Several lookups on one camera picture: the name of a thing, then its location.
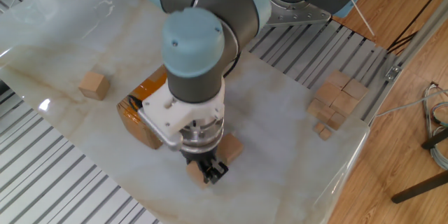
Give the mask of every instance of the metal bracket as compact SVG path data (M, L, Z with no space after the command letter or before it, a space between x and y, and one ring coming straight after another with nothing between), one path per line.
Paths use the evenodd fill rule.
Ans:
M286 3L282 0L270 0L271 18L266 26L312 25L329 21L331 14L305 1Z
M394 82L397 77L400 75L403 69L397 65L392 66L389 71L387 71L386 79L389 82Z
M272 0L271 2L272 14L269 21L267 21L267 26L311 25L327 22L331 18L331 14L309 3L291 4L285 8L277 5Z

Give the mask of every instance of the stacked wooden blocks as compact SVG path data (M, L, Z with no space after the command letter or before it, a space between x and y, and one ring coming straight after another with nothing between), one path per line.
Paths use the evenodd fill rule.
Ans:
M328 139L331 131L324 124L338 130L368 91L357 80L334 70L317 90L308 107L308 113L322 122L314 128L314 131L323 140Z

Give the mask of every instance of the table leg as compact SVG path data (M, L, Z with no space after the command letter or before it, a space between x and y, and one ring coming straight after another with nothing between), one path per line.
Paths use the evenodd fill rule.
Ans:
M438 174L430 179L412 186L411 188L397 193L392 197L392 202L396 204L404 202L405 200L408 200L422 193L426 193L429 190L442 186L446 183L448 183L448 171L444 171L441 174Z
M440 143L441 141L447 138L448 138L448 128L442 130L440 133L437 133L435 136L431 137L430 139L422 143L421 147L423 147L426 150L429 150L432 147L434 147L434 145Z

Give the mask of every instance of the orange object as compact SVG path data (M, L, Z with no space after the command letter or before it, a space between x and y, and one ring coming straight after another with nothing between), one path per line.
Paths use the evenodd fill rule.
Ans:
M331 137L331 131L327 128L323 129L322 132L319 134L320 138L324 141L329 139Z
M351 112L353 112L356 105L358 105L358 102L357 99L351 97L346 92L341 92L333 104L331 104L331 108L344 117L348 117Z
M331 83L324 83L319 90L317 90L314 97L323 102L327 106L336 100L336 97L340 94L341 90Z
M186 170L190 179L195 182L195 184L199 186L199 188L205 189L210 185L210 182L204 183L204 175L202 171L199 170L196 161L191 161L190 164L187 165Z
M102 101L110 86L104 75L89 71L85 74L78 88L85 97Z
M350 77L338 70L334 70L325 80L325 82L333 84L336 88L339 88L339 90L342 90L342 88L344 88L349 81Z
M360 101L369 92L369 89L364 87L363 84L359 83L357 80L350 80L350 82L342 90L349 94L351 97Z
M325 125L323 123L318 122L318 124L314 127L314 132L320 134L322 130L325 129Z
M232 134L226 134L216 149L216 156L230 165L243 152L244 145Z
M149 76L144 82L137 86L130 95L134 95L137 99L143 101L156 90L162 87L167 80L167 73L165 67L162 65L151 76ZM126 127L126 130L132 134L143 144L152 149L158 149L161 147L162 142L154 135L149 127L144 124L136 111L129 105L127 97L125 97L119 104L117 104L117 110L120 114L120 118Z
M340 113L336 112L333 114L333 116L329 119L327 122L328 126L334 130L338 130L341 125L345 122L346 118L345 116L341 115Z
M334 113L335 111L332 108L324 106L317 114L317 119L322 121L322 123L327 123Z
M322 101L319 101L318 99L313 99L311 104L308 106L307 112L310 115L317 117L317 115L319 114L319 112L321 112L324 106L325 104Z

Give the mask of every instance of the wooden block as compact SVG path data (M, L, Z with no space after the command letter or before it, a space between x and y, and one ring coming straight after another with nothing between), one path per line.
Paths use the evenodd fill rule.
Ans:
M346 120L345 116L336 112L329 119L329 121L327 122L327 125L334 130L338 130L341 127L342 123L345 122L345 120Z
M339 88L339 90L342 90L342 88L344 88L350 81L350 77L338 70L334 70L325 81L333 84L335 87Z
M331 108L343 115L344 117L350 116L351 112L358 105L358 100L342 91L336 100L331 104Z
M190 179L195 182L197 186L201 189L205 189L207 186L210 185L210 182L204 183L204 175L202 174L202 171L197 166L196 161L191 161L190 164L187 165L187 174L190 177Z
M325 125L323 123L318 122L318 124L314 127L314 132L320 134L322 130L325 129Z
M216 156L230 165L243 152L244 145L232 134L226 134L218 144Z
M307 112L314 117L317 117L319 112L321 112L322 108L325 106L325 104L322 101L319 101L318 99L313 99L311 104L309 105Z
M335 111L332 108L324 106L317 114L317 119L322 121L322 123L327 123L334 113Z
M331 83L324 83L314 95L319 101L323 102L327 106L331 106L341 90L335 87Z
M357 80L353 79L344 87L342 90L349 94L351 97L360 101L369 92L369 89L364 87L363 84L359 83Z
M85 97L102 101L110 86L104 75L89 71L78 88Z
M331 137L331 131L327 128L323 129L322 132L319 134L320 138L324 141L329 139Z

